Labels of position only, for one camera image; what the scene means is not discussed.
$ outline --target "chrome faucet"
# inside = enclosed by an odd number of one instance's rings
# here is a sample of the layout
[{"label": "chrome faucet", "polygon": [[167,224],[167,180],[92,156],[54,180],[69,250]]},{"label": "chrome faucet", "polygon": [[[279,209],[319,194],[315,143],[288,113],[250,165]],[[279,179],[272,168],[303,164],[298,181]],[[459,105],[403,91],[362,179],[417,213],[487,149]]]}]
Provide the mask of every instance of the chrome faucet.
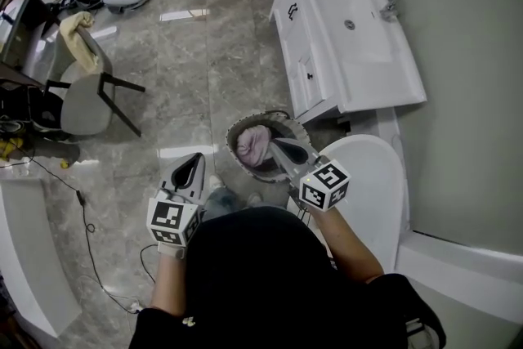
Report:
[{"label": "chrome faucet", "polygon": [[383,20],[387,22],[392,22],[394,16],[398,16],[398,10],[396,9],[396,4],[398,0],[391,0],[385,7],[379,12]]}]

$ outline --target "sink drain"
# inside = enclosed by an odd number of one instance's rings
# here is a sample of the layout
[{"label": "sink drain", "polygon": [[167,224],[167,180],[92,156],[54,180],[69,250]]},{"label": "sink drain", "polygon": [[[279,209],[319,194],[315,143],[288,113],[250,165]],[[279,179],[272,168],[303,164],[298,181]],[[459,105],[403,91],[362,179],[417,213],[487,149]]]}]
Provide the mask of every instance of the sink drain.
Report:
[{"label": "sink drain", "polygon": [[345,24],[345,28],[353,31],[355,28],[356,28],[356,25],[354,22],[352,22],[352,20],[346,20],[345,22],[343,22]]}]

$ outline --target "basket handle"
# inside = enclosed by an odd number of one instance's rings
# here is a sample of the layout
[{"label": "basket handle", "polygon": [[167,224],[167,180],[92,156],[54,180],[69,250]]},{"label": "basket handle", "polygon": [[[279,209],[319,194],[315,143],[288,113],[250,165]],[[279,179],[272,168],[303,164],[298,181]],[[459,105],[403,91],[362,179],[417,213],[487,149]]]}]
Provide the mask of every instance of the basket handle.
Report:
[{"label": "basket handle", "polygon": [[264,114],[283,114],[286,119],[291,119],[291,116],[288,114],[288,112],[284,110],[267,110],[264,112]]}]

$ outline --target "pink towel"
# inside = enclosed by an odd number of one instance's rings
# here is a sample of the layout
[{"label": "pink towel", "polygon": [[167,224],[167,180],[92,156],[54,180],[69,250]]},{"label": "pink towel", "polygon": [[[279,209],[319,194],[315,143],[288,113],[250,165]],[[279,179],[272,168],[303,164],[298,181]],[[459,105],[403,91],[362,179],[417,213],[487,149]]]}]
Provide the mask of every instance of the pink towel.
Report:
[{"label": "pink towel", "polygon": [[263,163],[270,141],[270,130],[263,125],[247,128],[238,137],[236,154],[248,166],[255,168]]}]

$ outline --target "black frame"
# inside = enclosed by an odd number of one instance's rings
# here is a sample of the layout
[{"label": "black frame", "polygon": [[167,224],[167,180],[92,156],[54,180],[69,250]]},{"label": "black frame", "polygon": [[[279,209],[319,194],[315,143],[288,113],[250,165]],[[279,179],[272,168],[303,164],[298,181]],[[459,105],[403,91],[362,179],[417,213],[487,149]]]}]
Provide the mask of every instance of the black frame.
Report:
[{"label": "black frame", "polygon": [[[106,83],[110,83],[113,86],[120,86],[120,87],[126,87],[127,89],[131,89],[133,91],[139,91],[139,92],[145,92],[145,88],[143,86],[128,82],[126,80],[122,80],[121,78],[115,78],[109,73],[100,73],[100,80],[98,82],[98,89],[96,93],[98,96],[105,102],[107,106],[111,108],[111,110],[118,115],[118,117],[129,127],[131,128],[132,132],[134,132],[137,136],[141,137],[141,131],[134,125],[131,120],[125,115],[122,110],[113,102],[113,100],[107,96],[107,93],[104,92],[104,87]],[[49,91],[49,87],[61,87],[64,89],[68,89],[71,86],[71,83],[64,83],[64,82],[54,82],[52,80],[47,80],[45,92],[47,93]]]}]

